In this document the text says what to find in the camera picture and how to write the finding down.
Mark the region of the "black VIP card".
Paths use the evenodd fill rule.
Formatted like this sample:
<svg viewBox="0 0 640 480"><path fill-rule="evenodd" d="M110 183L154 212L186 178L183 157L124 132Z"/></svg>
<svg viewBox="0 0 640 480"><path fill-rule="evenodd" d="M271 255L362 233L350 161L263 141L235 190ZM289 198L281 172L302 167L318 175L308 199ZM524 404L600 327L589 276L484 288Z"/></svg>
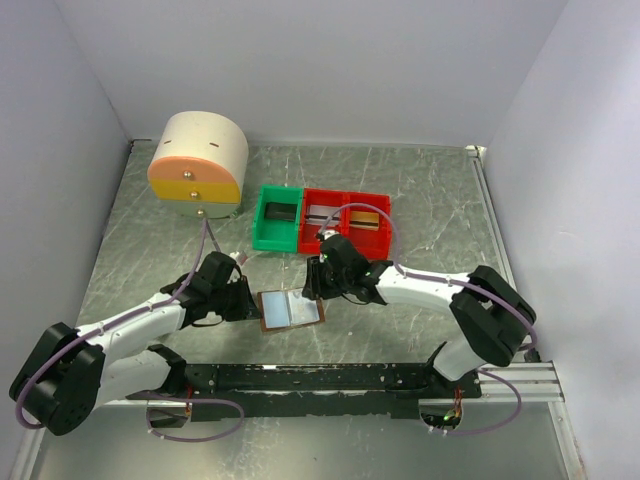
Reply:
<svg viewBox="0 0 640 480"><path fill-rule="evenodd" d="M298 219L298 205L281 202L267 202L264 218L272 221L295 222Z"/></svg>

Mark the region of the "brown leather card holder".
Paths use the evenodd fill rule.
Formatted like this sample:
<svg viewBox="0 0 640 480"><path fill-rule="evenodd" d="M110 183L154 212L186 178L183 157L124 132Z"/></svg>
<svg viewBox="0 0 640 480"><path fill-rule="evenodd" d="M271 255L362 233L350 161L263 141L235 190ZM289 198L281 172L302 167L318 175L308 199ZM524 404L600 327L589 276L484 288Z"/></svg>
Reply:
<svg viewBox="0 0 640 480"><path fill-rule="evenodd" d="M322 302L304 297L302 288L259 292L257 301L261 312L261 330L264 333L325 322Z"/></svg>

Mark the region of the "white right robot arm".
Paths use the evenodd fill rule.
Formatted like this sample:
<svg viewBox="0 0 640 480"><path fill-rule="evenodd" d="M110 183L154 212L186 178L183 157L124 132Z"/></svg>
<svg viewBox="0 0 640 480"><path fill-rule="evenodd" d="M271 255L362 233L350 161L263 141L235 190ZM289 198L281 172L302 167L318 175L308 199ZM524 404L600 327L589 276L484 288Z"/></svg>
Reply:
<svg viewBox="0 0 640 480"><path fill-rule="evenodd" d="M306 260L302 295L309 300L353 296L369 305L413 305L453 316L459 333L438 347L424 374L426 390L443 398L467 373L484 365L507 367L534 337L536 314L493 268L438 274L390 260L368 260L350 240L326 238Z"/></svg>

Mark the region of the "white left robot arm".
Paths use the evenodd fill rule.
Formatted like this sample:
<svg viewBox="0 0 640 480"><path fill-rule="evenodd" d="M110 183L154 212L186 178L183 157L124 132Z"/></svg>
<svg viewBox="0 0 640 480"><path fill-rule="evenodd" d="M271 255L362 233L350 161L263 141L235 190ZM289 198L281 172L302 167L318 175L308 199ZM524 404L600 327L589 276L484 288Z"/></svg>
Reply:
<svg viewBox="0 0 640 480"><path fill-rule="evenodd" d="M61 436L111 401L144 391L181 395L186 361L157 340L210 314L228 322L259 317L245 260L242 252L213 251L137 307L81 327L48 327L9 389L18 421Z"/></svg>

